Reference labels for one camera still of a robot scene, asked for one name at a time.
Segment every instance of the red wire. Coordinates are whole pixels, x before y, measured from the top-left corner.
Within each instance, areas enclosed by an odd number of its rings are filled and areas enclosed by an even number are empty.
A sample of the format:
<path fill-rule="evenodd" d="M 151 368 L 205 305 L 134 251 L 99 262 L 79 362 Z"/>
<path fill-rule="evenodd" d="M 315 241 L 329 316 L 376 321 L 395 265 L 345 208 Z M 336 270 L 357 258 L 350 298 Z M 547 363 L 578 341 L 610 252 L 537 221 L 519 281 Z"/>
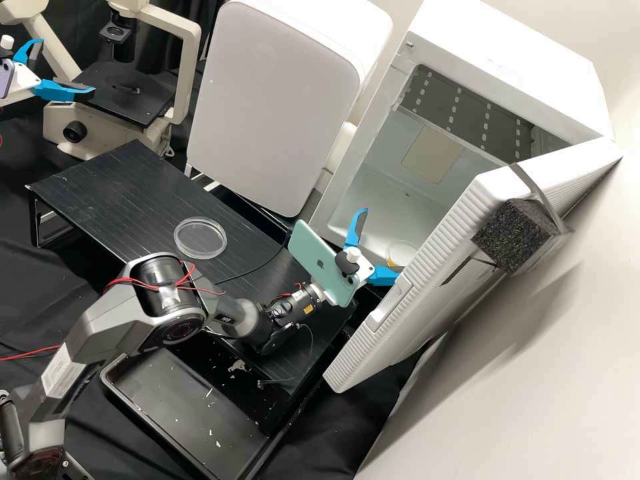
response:
<path fill-rule="evenodd" d="M 138 280 L 138 279 L 134 279 L 131 277 L 120 277 L 120 278 L 116 278 L 114 280 L 111 280 L 107 286 L 105 287 L 104 291 L 103 291 L 103 295 L 107 292 L 107 290 L 109 290 L 112 286 L 118 284 L 118 283 L 135 283 L 136 285 L 140 285 L 144 288 L 148 288 L 149 290 L 154 290 L 157 291 L 159 289 L 158 286 L 156 285 L 150 285 L 148 283 L 143 282 L 142 280 Z"/>
<path fill-rule="evenodd" d="M 191 264 L 191 267 L 189 268 L 189 271 L 187 272 L 187 274 L 182 277 L 180 280 L 178 280 L 175 284 L 177 287 L 179 287 L 180 285 L 182 285 L 183 283 L 186 283 L 189 280 L 189 277 L 191 276 L 191 274 L 195 271 L 195 263 Z"/>
<path fill-rule="evenodd" d="M 210 295 L 215 295 L 216 297 L 220 297 L 220 296 L 224 295 L 227 292 L 226 290 L 222 290 L 220 292 L 214 292 L 213 290 L 197 289 L 197 288 L 193 288 L 193 287 L 178 287 L 178 290 L 195 290 L 195 291 L 199 291 L 199 292 L 208 293 Z"/>
<path fill-rule="evenodd" d="M 57 350 L 58 348 L 60 348 L 60 345 L 52 345 L 50 347 L 44 347 L 44 348 L 41 348 L 41 349 L 38 349 L 38 350 L 32 350 L 30 352 L 19 353 L 17 355 L 10 355 L 8 357 L 0 357 L 0 361 L 18 360 L 18 359 L 22 359 L 22 358 L 28 358 L 28 357 L 30 357 L 32 355 L 35 355 L 36 353 L 49 351 L 49 350 Z"/>
<path fill-rule="evenodd" d="M 213 290 L 207 290 L 207 289 L 201 289 L 201 288 L 183 287 L 182 285 L 184 285 L 186 282 L 188 282 L 191 274 L 194 271 L 195 271 L 195 263 L 192 263 L 190 268 L 189 268 L 189 271 L 187 272 L 187 274 L 175 283 L 175 286 L 178 288 L 178 290 L 194 290 L 194 291 L 208 293 L 210 295 L 215 295 L 216 297 L 219 297 L 220 295 L 224 295 L 227 292 L 226 290 L 222 290 L 222 292 L 215 292 Z M 150 285 L 148 283 L 143 282 L 142 280 L 138 280 L 138 279 L 131 278 L 131 277 L 120 277 L 120 278 L 116 278 L 114 280 L 111 280 L 107 284 L 107 286 L 104 289 L 103 295 L 107 292 L 107 290 L 109 290 L 112 286 L 114 286 L 114 285 L 116 285 L 118 283 L 134 283 L 136 285 L 139 285 L 139 286 L 144 287 L 144 288 L 149 289 L 149 290 L 154 290 L 154 291 L 158 291 L 159 290 L 159 287 L 157 285 Z"/>

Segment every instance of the label sticker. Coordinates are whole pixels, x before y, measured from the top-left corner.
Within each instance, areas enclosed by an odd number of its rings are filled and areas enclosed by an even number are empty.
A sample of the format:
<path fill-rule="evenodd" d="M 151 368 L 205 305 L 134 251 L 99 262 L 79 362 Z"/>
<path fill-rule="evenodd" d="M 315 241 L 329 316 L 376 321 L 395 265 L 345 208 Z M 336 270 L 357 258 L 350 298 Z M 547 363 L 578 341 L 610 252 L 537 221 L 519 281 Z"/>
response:
<path fill-rule="evenodd" d="M 84 369 L 84 364 L 71 361 L 67 344 L 63 343 L 41 376 L 46 396 L 63 398 Z"/>

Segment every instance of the mint green smartphone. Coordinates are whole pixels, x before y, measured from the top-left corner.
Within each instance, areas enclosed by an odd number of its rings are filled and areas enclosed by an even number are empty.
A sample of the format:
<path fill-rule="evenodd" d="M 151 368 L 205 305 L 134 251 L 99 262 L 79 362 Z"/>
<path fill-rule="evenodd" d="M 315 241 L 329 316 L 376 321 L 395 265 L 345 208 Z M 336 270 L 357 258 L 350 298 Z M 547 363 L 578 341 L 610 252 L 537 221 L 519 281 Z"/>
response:
<path fill-rule="evenodd" d="M 306 222 L 298 220 L 289 240 L 289 252 L 311 274 L 312 280 L 341 307 L 350 304 L 357 282 L 342 276 L 335 264 L 335 252 Z"/>

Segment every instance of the black knob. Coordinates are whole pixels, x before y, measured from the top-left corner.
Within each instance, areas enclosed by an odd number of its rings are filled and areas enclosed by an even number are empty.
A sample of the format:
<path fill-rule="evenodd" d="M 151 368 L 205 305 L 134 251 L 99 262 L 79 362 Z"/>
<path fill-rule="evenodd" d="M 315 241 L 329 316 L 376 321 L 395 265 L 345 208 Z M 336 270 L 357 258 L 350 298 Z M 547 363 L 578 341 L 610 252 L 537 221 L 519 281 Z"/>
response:
<path fill-rule="evenodd" d="M 78 143 L 87 136 L 87 128 L 84 123 L 74 120 L 62 130 L 62 134 L 71 143 Z"/>

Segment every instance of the black fabric backdrop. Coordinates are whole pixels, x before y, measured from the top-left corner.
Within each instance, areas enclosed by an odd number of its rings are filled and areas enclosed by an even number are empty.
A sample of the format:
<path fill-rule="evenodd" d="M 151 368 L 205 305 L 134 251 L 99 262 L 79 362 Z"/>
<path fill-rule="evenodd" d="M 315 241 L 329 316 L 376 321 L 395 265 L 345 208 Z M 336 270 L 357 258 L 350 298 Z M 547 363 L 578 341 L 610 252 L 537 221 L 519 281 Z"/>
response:
<path fill-rule="evenodd" d="M 188 5 L 186 0 L 173 3 L 183 9 Z M 210 12 L 204 2 L 198 8 L 198 12 Z M 95 59 L 101 48 L 94 36 L 104 25 L 99 18 L 102 13 L 108 15 L 102 0 L 52 0 L 49 4 L 48 20 L 81 66 Z M 12 29 L 18 38 L 20 29 Z M 42 105 L 28 101 L 0 113 L 0 339 L 22 349 L 59 343 L 121 267 L 84 237 L 54 251 L 30 244 L 24 184 L 75 164 L 42 139 Z M 173 142 L 182 158 L 190 119 L 185 125 L 176 129 Z M 0 356 L 11 353 L 0 347 Z M 320 388 L 259 478 L 352 478 L 415 360 L 412 357 L 342 395 L 326 385 Z M 34 381 L 46 363 L 47 358 L 0 362 L 0 388 Z M 110 402 L 97 379 L 74 404 L 67 423 L 66 447 L 98 480 L 200 478 L 129 412 Z"/>

